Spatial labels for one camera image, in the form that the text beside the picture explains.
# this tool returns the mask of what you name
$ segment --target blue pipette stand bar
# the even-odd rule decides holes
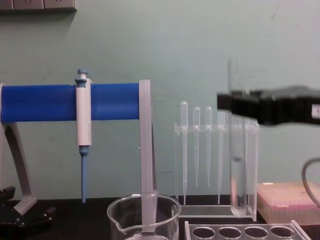
[[[3,86],[1,122],[75,121],[74,85]],[[139,119],[139,84],[93,84],[92,120]]]

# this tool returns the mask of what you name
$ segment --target pipette stand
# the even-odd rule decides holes
[[[0,238],[24,239],[35,229],[36,233],[45,231],[50,228],[55,213],[55,209],[50,208],[41,217],[37,217],[32,225],[24,221],[24,214],[36,203],[37,197],[30,182],[18,122],[78,121],[77,115],[82,116],[82,120],[85,119],[87,123],[91,123],[91,120],[139,120],[141,192],[157,192],[150,80],[140,80],[139,83],[91,84],[91,80],[86,78],[86,70],[80,69],[78,73],[78,87],[81,87],[81,83],[90,83],[90,92],[82,95],[86,100],[82,99],[84,101],[78,104],[78,109],[75,85],[0,85],[0,171],[4,142],[7,139],[22,190],[22,199],[14,208],[6,203],[13,198],[15,188],[7,187],[0,191]],[[91,105],[91,114],[79,113],[81,106],[87,111],[90,107],[88,104]],[[88,132],[91,133],[91,126],[83,132],[78,131],[78,134]],[[87,146],[91,143],[91,138],[89,140],[85,144],[78,144]],[[155,206],[153,199],[142,199],[143,224],[151,225],[155,222]]]
[[[179,196],[183,195],[183,154],[187,155],[187,188],[186,188],[186,202],[180,201],[182,211],[180,218],[250,218],[253,221],[257,219],[257,184],[258,184],[258,149],[259,149],[259,125],[249,119],[245,119],[243,131],[243,140],[245,145],[245,163],[246,163],[246,208],[245,214],[234,215],[231,211],[230,205],[222,205],[214,202],[212,205],[198,205],[189,204],[191,195],[218,195],[222,194],[223,172],[224,168],[229,166],[226,164],[229,161],[229,144],[228,136],[230,131],[233,133],[239,130],[239,126],[230,125],[230,115],[228,112],[217,112],[217,122],[208,126],[206,123],[202,125],[181,126],[177,123],[174,125],[174,159],[175,159],[175,198],[179,200]],[[183,130],[187,132],[187,149],[183,148]],[[200,139],[198,146],[196,144],[195,132],[199,133],[197,139]],[[208,132],[211,134],[212,140],[210,146],[204,144],[206,140],[208,143]],[[208,147],[211,147],[210,170],[207,169],[206,157],[208,156]],[[192,174],[197,171],[193,163],[195,153],[198,151],[198,165],[199,173],[198,179],[195,180]],[[214,162],[218,162],[218,169],[214,169]],[[207,184],[207,172],[209,172],[210,185]]]

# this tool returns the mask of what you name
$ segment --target green wall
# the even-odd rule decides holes
[[[0,81],[74,84],[78,68],[89,69],[94,83],[150,79],[158,189],[173,194],[180,102],[215,109],[216,93],[227,90],[229,56],[248,66],[248,88],[319,87],[319,13],[318,0],[78,0],[76,13],[0,15]],[[75,122],[19,126],[37,196],[79,198]],[[319,133],[261,130],[259,181],[299,180],[303,161],[320,154]],[[90,198],[140,191],[138,146],[137,121],[92,124]],[[1,180],[18,185],[7,145]]]

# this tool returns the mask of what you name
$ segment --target clear plastic tube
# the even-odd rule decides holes
[[[182,101],[180,104],[180,125],[182,128],[182,191],[183,204],[186,204],[188,186],[188,103]]]
[[[194,127],[194,172],[195,186],[198,187],[199,172],[199,130],[200,130],[200,107],[193,109],[193,127]]]
[[[232,114],[229,118],[231,210],[242,217],[247,214],[245,120]]]
[[[174,124],[174,129],[176,129],[178,125],[175,123]],[[179,152],[179,147],[178,147],[178,137],[179,137],[179,132],[174,134],[174,181],[175,181],[175,199],[178,201],[179,200],[179,157],[178,157],[178,152]]]
[[[212,108],[205,107],[205,125],[206,125],[206,176],[208,187],[210,187],[210,167],[211,167],[211,128],[212,128]]]
[[[218,130],[219,130],[219,156],[218,156],[218,179],[217,179],[217,187],[218,187],[218,205],[220,204],[220,195],[222,189],[222,178],[224,172],[224,131],[226,124],[226,113],[218,112]]]

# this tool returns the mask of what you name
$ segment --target black clamp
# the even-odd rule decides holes
[[[217,109],[256,119],[260,125],[320,125],[320,90],[306,86],[217,94]]]
[[[9,203],[15,194],[15,187],[10,186],[0,191],[0,239],[23,240],[48,231],[56,209],[51,207],[41,216],[26,218],[17,212]]]

